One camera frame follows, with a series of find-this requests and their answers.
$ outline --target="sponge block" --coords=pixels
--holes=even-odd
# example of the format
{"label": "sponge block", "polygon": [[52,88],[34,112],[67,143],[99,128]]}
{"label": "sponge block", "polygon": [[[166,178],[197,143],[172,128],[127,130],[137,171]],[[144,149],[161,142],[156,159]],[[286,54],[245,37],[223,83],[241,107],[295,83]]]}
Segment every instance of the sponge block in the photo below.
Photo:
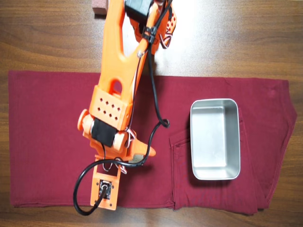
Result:
{"label": "sponge block", "polygon": [[109,0],[92,0],[91,6],[95,14],[106,15]]}

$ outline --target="stainless steel container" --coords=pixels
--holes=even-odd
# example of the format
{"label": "stainless steel container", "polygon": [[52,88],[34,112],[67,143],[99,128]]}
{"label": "stainless steel container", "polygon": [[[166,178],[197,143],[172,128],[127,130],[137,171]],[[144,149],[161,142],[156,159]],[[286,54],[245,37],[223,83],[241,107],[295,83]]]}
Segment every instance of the stainless steel container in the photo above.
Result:
{"label": "stainless steel container", "polygon": [[195,101],[190,110],[192,167],[200,180],[231,180],[240,173],[238,106],[232,99]]}

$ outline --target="wood grain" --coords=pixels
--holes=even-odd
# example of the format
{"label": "wood grain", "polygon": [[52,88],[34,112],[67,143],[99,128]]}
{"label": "wood grain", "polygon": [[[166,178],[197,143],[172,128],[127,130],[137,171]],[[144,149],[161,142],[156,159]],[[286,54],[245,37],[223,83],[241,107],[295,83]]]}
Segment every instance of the wood grain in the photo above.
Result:
{"label": "wood grain", "polygon": [[90,1],[0,1],[0,226],[302,226],[303,1],[174,1],[170,48],[155,55],[159,75],[287,79],[298,113],[270,208],[254,216],[183,208],[13,208],[9,203],[8,70],[100,72],[104,18]]}

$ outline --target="maroon pants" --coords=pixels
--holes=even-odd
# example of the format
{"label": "maroon pants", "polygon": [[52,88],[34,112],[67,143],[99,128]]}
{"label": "maroon pants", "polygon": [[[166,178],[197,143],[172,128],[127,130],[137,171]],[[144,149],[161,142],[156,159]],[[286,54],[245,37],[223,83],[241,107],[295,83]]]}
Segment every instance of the maroon pants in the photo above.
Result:
{"label": "maroon pants", "polygon": [[[12,205],[72,205],[74,184],[95,159],[77,121],[98,79],[98,73],[9,73]],[[296,120],[288,82],[189,77],[155,77],[155,82],[161,115],[171,126],[156,132],[155,157],[121,175],[118,206],[198,206],[246,214],[268,208]],[[132,128],[145,143],[158,122],[151,89],[143,75]],[[234,180],[199,181],[192,173],[190,107],[208,98],[234,99],[240,110],[241,172]],[[82,181],[80,205],[89,205],[91,178],[92,171]]]}

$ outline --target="black cable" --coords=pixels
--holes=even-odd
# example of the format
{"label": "black cable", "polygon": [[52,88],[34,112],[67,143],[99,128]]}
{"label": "black cable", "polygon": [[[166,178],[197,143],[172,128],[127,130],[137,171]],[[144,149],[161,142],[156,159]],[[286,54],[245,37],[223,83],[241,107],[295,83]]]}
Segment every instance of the black cable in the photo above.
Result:
{"label": "black cable", "polygon": [[74,190],[74,195],[73,195],[73,200],[74,200],[74,207],[76,209],[76,211],[81,214],[81,215],[84,215],[84,216],[88,216],[90,215],[92,212],[95,211],[95,209],[97,209],[97,207],[99,206],[99,204],[101,203],[102,199],[104,198],[104,196],[106,195],[106,192],[108,190],[107,187],[104,187],[103,190],[102,190],[102,193],[100,194],[98,200],[95,202],[94,206],[89,210],[89,211],[84,211],[82,210],[79,205],[78,205],[78,202],[77,202],[77,192],[78,192],[78,188],[79,188],[79,185],[80,184],[76,184],[75,186],[75,190]]}
{"label": "black cable", "polygon": [[81,175],[79,176],[79,178],[78,178],[78,180],[77,180],[77,182],[75,184],[75,188],[74,188],[74,192],[73,192],[74,207],[75,207],[76,211],[79,214],[84,215],[84,216],[90,215],[99,206],[99,204],[101,203],[101,201],[102,201],[102,199],[104,197],[103,191],[102,191],[102,194],[100,195],[99,199],[95,202],[93,208],[90,209],[89,211],[84,211],[84,210],[82,210],[80,208],[80,206],[78,204],[78,200],[77,200],[78,188],[80,186],[80,183],[81,183],[83,177],[88,173],[88,171],[91,170],[92,168],[94,168],[95,166],[101,165],[103,163],[113,163],[113,164],[122,165],[122,166],[125,166],[125,167],[138,167],[138,166],[143,165],[146,162],[147,157],[148,157],[148,155],[150,153],[152,138],[153,138],[156,130],[160,127],[160,125],[161,125],[161,123],[158,122],[156,124],[156,126],[154,127],[154,129],[152,130],[150,138],[149,138],[149,141],[148,141],[148,145],[147,145],[146,155],[145,155],[145,157],[140,162],[137,162],[137,163],[127,163],[127,162],[113,160],[113,159],[102,159],[102,160],[98,160],[96,162],[91,163],[89,166],[87,166],[83,170],[83,172],[81,173]]}
{"label": "black cable", "polygon": [[[166,14],[167,10],[169,9],[170,5],[172,3],[172,0],[170,0],[166,6],[166,8],[164,9],[164,11],[161,13],[159,19],[157,20],[155,27],[158,29],[160,26],[160,23],[162,21],[162,19],[164,18],[164,15]],[[157,93],[156,93],[156,86],[155,86],[155,81],[153,78],[153,71],[152,71],[152,43],[149,44],[148,46],[148,64],[149,64],[149,69],[150,69],[150,76],[151,76],[151,84],[152,84],[152,91],[153,91],[153,96],[154,96],[154,103],[155,103],[155,109],[156,109],[156,114],[157,117],[159,119],[159,122],[155,125],[154,129],[152,130],[149,140],[148,140],[148,144],[147,144],[147,150],[146,150],[146,155],[144,156],[144,158],[137,163],[127,163],[127,162],[123,162],[123,161],[119,161],[119,160],[114,160],[114,159],[102,159],[102,160],[98,160],[95,161],[93,163],[91,163],[90,165],[88,165],[83,172],[80,174],[76,184],[75,184],[75,188],[74,188],[74,192],[73,192],[73,204],[74,207],[76,209],[76,211],[84,216],[90,215],[92,212],[94,212],[94,210],[99,206],[99,204],[101,203],[102,199],[104,198],[107,188],[104,188],[102,193],[100,194],[98,200],[95,202],[94,206],[89,210],[89,211],[84,211],[80,208],[79,204],[78,204],[78,200],[77,200],[77,194],[78,194],[78,189],[80,186],[80,183],[83,179],[83,177],[88,173],[89,170],[91,170],[92,168],[94,168],[97,165],[102,165],[105,163],[112,163],[112,164],[116,164],[116,165],[121,165],[121,166],[125,166],[125,167],[138,167],[143,165],[146,160],[147,157],[149,156],[150,153],[150,148],[151,148],[151,144],[152,144],[152,138],[156,132],[156,130],[160,127],[160,125],[163,125],[165,128],[169,127],[169,121],[167,119],[162,119],[161,115],[160,115],[160,111],[159,111],[159,105],[158,105],[158,98],[157,98]]]}
{"label": "black cable", "polygon": [[152,46],[150,45],[148,48],[149,48],[148,53],[147,53],[148,54],[148,67],[150,70],[150,77],[151,77],[151,82],[152,82],[151,85],[152,85],[152,91],[153,91],[153,99],[154,99],[154,103],[155,103],[155,110],[156,110],[156,114],[157,114],[157,117],[158,117],[161,125],[163,125],[165,128],[168,128],[170,125],[169,121],[167,119],[162,119],[162,117],[160,115],[156,85],[155,85],[155,80],[153,78],[153,71],[152,71]]}
{"label": "black cable", "polygon": [[161,13],[160,17],[158,18],[157,22],[155,23],[155,27],[157,29],[159,28],[159,26],[161,24],[161,21],[163,20],[165,14],[169,10],[171,3],[172,3],[172,0],[169,0],[169,2],[167,3],[167,6],[165,7],[164,11]]}

